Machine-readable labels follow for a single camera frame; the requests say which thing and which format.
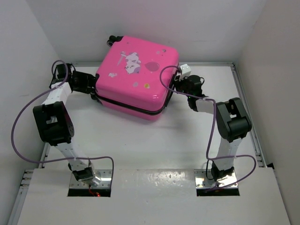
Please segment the pink suitcase with dark lining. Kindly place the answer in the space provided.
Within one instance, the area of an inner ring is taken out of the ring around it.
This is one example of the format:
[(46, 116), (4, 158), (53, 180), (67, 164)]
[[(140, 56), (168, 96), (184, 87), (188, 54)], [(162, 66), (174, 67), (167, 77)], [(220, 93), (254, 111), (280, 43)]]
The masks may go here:
[(103, 106), (157, 120), (167, 106), (179, 64), (175, 48), (129, 36), (110, 36), (96, 71), (94, 98)]

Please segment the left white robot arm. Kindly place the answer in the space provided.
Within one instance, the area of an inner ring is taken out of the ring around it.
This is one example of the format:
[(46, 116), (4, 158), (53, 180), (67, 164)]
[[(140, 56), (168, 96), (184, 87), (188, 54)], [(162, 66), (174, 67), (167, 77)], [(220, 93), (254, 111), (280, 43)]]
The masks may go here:
[(73, 64), (54, 64), (49, 95), (33, 108), (41, 140), (58, 149), (68, 160), (74, 178), (88, 185), (95, 181), (96, 173), (91, 161), (75, 146), (75, 129), (65, 104), (73, 91), (93, 94), (95, 83), (93, 75), (77, 71)]

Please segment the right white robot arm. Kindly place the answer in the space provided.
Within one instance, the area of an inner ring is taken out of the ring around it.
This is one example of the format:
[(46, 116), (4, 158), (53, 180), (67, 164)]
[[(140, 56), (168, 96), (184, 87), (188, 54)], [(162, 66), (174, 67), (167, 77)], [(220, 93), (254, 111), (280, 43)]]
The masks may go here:
[(197, 75), (176, 76), (174, 86), (180, 93), (188, 94), (187, 102), (195, 112), (216, 112), (217, 129), (221, 136), (217, 159), (212, 160), (211, 179), (217, 181), (233, 173), (234, 157), (238, 146), (252, 129), (251, 120), (240, 98), (217, 102), (216, 109), (211, 101), (206, 101), (202, 85), (204, 78)]

